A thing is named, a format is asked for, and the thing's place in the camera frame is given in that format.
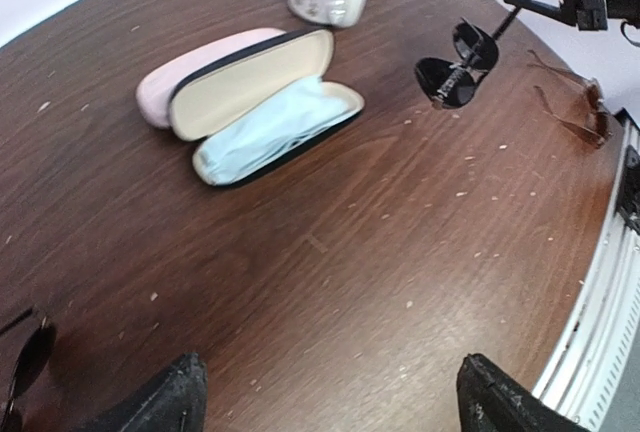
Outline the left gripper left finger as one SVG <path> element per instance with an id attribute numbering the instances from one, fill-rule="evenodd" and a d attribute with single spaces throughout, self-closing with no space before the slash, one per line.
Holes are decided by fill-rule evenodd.
<path id="1" fill-rule="evenodd" d="M 208 397 L 206 363 L 177 357 L 129 397 L 77 429 L 85 432 L 202 431 Z"/>

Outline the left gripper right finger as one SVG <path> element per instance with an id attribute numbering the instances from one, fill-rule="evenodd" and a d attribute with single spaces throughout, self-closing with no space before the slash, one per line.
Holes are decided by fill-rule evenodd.
<path id="1" fill-rule="evenodd" d="M 457 373 L 462 432 L 582 432 L 545 406 L 481 353 L 467 355 Z"/>

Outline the black sunglasses dark lenses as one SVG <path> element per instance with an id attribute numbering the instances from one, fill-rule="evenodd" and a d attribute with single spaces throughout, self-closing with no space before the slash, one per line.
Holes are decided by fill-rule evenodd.
<path id="1" fill-rule="evenodd" d="M 461 18 L 452 33 L 458 61 L 424 57 L 416 62 L 415 77 L 435 109 L 459 109 L 474 98 L 499 60 L 498 40 L 520 10 L 514 7 L 491 34 Z"/>

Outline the blue cleaning cloth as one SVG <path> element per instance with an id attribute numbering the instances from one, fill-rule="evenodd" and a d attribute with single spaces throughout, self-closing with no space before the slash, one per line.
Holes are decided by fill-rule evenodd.
<path id="1" fill-rule="evenodd" d="M 193 155 L 194 170 L 208 185 L 240 182 L 355 117 L 364 105 L 363 96 L 343 84 L 303 77 L 204 140 Z"/>

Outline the black glasses case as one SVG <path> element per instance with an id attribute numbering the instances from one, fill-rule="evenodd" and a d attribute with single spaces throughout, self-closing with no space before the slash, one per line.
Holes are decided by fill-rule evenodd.
<path id="1" fill-rule="evenodd" d="M 217 187 L 241 182 L 359 114 L 362 95 L 324 78 L 333 54 L 331 31 L 297 30 L 182 79 L 169 97 L 169 122 L 181 140 L 198 142 L 197 175 Z"/>

